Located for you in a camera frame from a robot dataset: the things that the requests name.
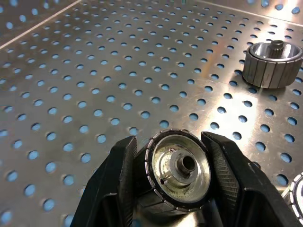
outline metal cylinder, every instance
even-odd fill
[[[163,130],[134,159],[134,182],[144,212],[171,216],[198,210],[211,185],[206,148],[187,130]]]
[[[292,84],[303,61],[303,49],[274,40],[250,46],[246,52],[243,78],[264,88],[282,88]]]
[[[282,197],[303,226],[303,172],[294,178]]]

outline perforated metal sheet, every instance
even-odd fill
[[[1,50],[2,223],[69,226],[113,144],[163,128],[235,140],[282,189],[302,171],[302,72],[266,90],[241,70],[248,44],[300,45],[302,30],[199,2],[90,1]]]

